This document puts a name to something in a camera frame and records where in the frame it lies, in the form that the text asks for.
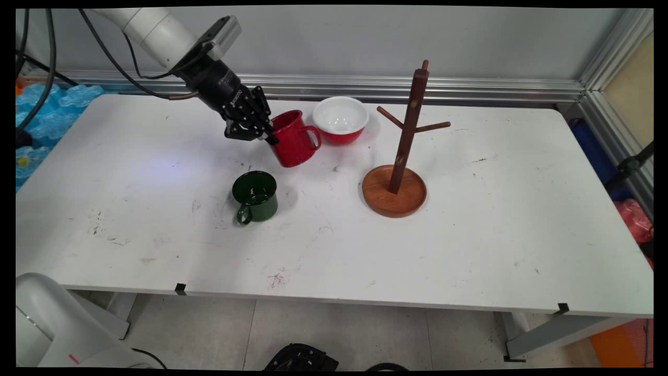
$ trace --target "white table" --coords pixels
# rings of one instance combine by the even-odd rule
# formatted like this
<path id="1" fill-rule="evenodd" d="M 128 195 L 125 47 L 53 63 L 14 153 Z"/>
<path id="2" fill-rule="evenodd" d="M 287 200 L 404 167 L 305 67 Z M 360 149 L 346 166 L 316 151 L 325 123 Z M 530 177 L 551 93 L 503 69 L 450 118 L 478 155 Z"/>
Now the white table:
<path id="1" fill-rule="evenodd" d="M 307 124 L 315 105 L 270 101 Z M 199 100 L 102 96 L 16 195 L 16 275 L 73 289 L 175 294 L 180 283 L 187 295 L 504 312 L 566 303 L 569 327 L 595 316 L 578 321 L 588 331 L 653 316 L 653 272 L 558 112 L 423 106 L 418 125 L 452 126 L 415 136 L 407 166 L 428 197 L 391 219 L 368 208 L 361 180 L 393 163 L 400 129 L 366 106 L 352 145 L 324 144 L 286 169 L 267 143 L 225 138 Z M 256 169 L 276 178 L 279 210 L 241 226 L 230 189 Z M 510 341 L 511 357 L 567 337 L 544 326 Z"/>

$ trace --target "bowl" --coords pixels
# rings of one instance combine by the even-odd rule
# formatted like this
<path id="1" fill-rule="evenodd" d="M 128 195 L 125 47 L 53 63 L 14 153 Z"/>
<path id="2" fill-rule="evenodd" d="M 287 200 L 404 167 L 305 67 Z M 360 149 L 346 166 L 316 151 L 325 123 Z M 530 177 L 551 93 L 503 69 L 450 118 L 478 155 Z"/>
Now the bowl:
<path id="1" fill-rule="evenodd" d="M 369 122 L 369 111 L 357 99 L 333 96 L 318 103 L 313 122 L 328 143 L 344 145 L 362 134 Z"/>

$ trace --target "black device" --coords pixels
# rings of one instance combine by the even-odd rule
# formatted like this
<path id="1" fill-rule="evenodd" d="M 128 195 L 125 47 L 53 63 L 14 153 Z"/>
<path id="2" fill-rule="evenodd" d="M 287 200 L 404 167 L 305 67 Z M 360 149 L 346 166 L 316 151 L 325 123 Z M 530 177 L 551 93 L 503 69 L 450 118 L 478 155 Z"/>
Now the black device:
<path id="1" fill-rule="evenodd" d="M 249 90 L 222 61 L 206 55 L 215 43 L 214 38 L 229 21 L 229 16 L 216 21 L 174 66 L 174 70 L 179 70 L 174 74 L 186 82 L 188 89 L 199 92 L 200 99 L 222 116 L 227 123 L 225 137 L 246 141 L 259 138 L 275 145 L 279 140 L 273 135 L 271 110 L 263 89 L 256 86 Z"/>
<path id="2" fill-rule="evenodd" d="M 315 347 L 291 343 L 269 361 L 265 371 L 335 371 L 338 366 L 338 361 Z"/>

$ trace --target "red enamel mug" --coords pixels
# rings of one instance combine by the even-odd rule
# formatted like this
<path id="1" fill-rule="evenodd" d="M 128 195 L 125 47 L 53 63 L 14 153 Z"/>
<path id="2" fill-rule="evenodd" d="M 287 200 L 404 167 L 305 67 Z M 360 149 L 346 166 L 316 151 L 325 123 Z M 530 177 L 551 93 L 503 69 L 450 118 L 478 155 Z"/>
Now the red enamel mug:
<path id="1" fill-rule="evenodd" d="M 320 132 L 315 126 L 305 126 L 300 110 L 284 112 L 271 120 L 274 124 L 274 136 L 279 140 L 276 145 L 271 145 L 276 158 L 283 167 L 294 167 L 309 160 L 320 149 L 322 141 Z M 318 144 L 313 144 L 309 137 L 313 132 Z"/>

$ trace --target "gray wall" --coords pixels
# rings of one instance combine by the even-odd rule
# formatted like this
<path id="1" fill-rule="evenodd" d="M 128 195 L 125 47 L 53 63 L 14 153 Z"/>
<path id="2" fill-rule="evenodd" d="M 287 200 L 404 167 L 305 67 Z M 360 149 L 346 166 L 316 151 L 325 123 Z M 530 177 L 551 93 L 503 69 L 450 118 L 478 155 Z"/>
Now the gray wall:
<path id="1" fill-rule="evenodd" d="M 241 36 L 224 61 L 238 74 L 406 76 L 423 59 L 432 77 L 575 80 L 621 9 L 539 9 L 405 5 L 172 7 L 201 35 L 235 15 Z M 121 31 L 89 17 L 127 70 Z M 54 9 L 59 70 L 114 70 L 76 9 Z M 20 40 L 23 10 L 16 11 Z M 31 10 L 27 51 L 48 62 L 44 10 Z M 143 71 L 159 65 L 138 51 Z"/>

